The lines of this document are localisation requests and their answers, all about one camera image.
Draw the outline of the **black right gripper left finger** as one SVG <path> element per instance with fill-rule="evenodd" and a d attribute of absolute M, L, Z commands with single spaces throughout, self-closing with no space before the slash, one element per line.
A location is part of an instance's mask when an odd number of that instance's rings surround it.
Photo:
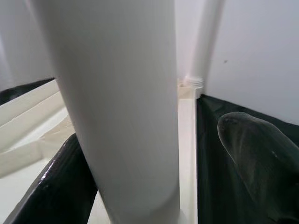
<path fill-rule="evenodd" d="M 6 224 L 86 224 L 97 186 L 76 134 L 32 182 Z"/>

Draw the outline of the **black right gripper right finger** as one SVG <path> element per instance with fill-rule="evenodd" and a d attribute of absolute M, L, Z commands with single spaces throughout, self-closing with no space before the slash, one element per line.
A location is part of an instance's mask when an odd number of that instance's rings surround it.
<path fill-rule="evenodd" d="M 221 116 L 217 131 L 257 208 L 277 224 L 297 224 L 299 147 L 272 123 L 244 112 Z"/>

